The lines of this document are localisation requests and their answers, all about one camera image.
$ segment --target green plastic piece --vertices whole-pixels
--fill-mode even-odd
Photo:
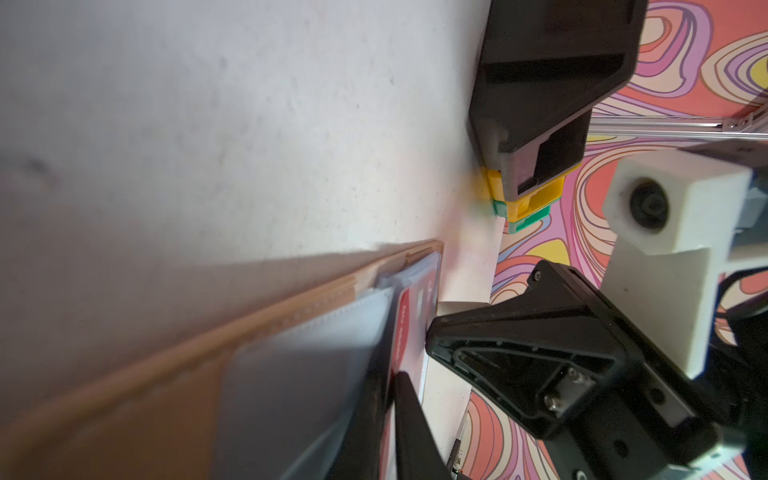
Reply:
[[[493,208],[496,210],[496,217],[507,217],[507,202],[493,200]]]
[[[538,222],[542,218],[549,215],[549,207],[551,207],[552,204],[547,205],[546,207],[542,208],[538,212],[535,212],[533,214],[528,215],[526,218],[509,224],[509,231],[510,233],[519,232],[520,230],[526,228],[528,225]]]

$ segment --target white 3d-printed part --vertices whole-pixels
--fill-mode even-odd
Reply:
[[[733,266],[729,261],[751,178],[751,169],[737,164],[657,151],[622,159],[605,199],[618,238],[600,290],[690,378],[704,368],[718,276],[765,258],[758,248],[738,252]],[[641,227],[630,212],[630,195],[645,180],[661,185],[668,199],[659,231]]]

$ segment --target yellow plastic piece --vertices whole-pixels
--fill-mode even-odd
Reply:
[[[535,214],[542,208],[551,204],[563,194],[565,175],[555,178],[532,194],[515,202],[507,202],[507,220],[510,223],[518,222],[528,215]]]
[[[507,220],[509,223],[518,222],[528,215],[535,214],[560,198],[563,194],[565,176],[576,167],[563,172],[559,177],[553,178],[546,184],[541,185],[525,197],[518,198],[514,202],[507,202]],[[505,201],[502,173],[498,170],[488,170],[488,182],[491,184],[491,195],[493,195],[494,200]]]
[[[502,173],[498,170],[488,170],[488,182],[491,184],[493,199],[503,202],[504,187],[502,186]]]

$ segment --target black mount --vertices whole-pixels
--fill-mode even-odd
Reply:
[[[543,439],[562,478],[686,478],[745,443],[569,266],[542,260],[522,295],[436,318],[426,348]]]

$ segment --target psychedelic patterned surface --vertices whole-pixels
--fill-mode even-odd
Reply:
[[[651,2],[632,82],[594,114],[741,117],[768,102],[768,8],[763,0]],[[591,137],[580,168],[569,174],[549,217],[504,235],[492,302],[517,296],[540,259],[578,268],[600,285],[615,235],[602,213],[616,161],[691,141]],[[768,273],[745,279],[723,298],[728,308],[768,289]],[[717,334],[733,335],[718,320]],[[543,447],[481,395],[473,393],[462,445],[472,480],[557,478]],[[706,477],[748,477],[741,457]]]

